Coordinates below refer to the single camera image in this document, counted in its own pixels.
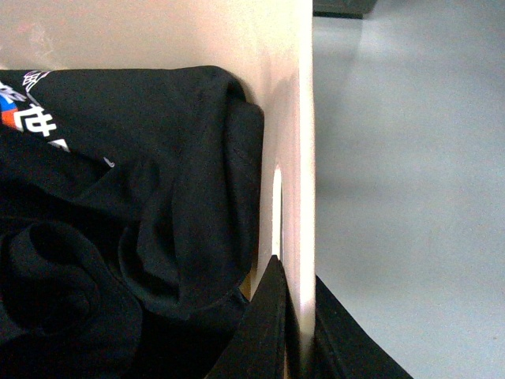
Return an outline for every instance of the white panel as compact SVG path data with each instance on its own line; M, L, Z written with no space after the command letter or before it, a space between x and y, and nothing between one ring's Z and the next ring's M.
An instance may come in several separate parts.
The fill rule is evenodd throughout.
M283 263L304 344L314 327L312 2L306 0L2 3L0 67L178 68L215 65L265 113L260 246L272 254L272 186L282 170Z

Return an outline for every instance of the black fabric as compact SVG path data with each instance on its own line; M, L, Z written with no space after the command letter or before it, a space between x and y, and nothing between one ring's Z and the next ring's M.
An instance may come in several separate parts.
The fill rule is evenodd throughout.
M239 83L210 66L4 70L0 106L0 235L56 222L94 246L144 310L138 373L157 331L179 327L176 343L208 336L215 360L258 239L263 115Z
M0 240L0 377L118 377L140 342L142 312L98 250L62 223Z
M207 379L283 379L286 277L272 256L237 332Z
M316 278L315 377L412 379Z

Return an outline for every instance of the white board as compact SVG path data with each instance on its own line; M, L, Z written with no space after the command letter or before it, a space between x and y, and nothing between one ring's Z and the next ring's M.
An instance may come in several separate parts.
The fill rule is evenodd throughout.
M299 358L305 362L315 305L312 2L8 1L2 3L0 33L3 69L214 65L241 80L249 100L265 113L252 290L269 257L278 253L297 314ZM282 227L280 209L273 207L281 204L281 186L273 190L276 167Z

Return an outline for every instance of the gray floor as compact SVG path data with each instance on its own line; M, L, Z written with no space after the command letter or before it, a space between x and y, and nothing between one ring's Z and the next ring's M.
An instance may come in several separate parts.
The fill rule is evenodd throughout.
M416 379L505 378L505 4L316 18L316 270Z

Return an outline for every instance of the black t-shirt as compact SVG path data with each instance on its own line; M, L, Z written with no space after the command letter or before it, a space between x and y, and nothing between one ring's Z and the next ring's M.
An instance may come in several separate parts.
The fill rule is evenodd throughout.
M12 279L9 257L24 256L11 241L24 233L33 245L29 231L49 229L72 256L92 246L94 263L73 258L72 265L85 272L103 265L149 317L233 332L245 307L238 285L257 246L263 115L231 75L210 66L6 70L0 107L2 280ZM20 325L12 317L3 282L2 328L24 330L2 332L5 345L31 336L40 321ZM126 308L139 328L135 305ZM136 347L140 333L130 334Z

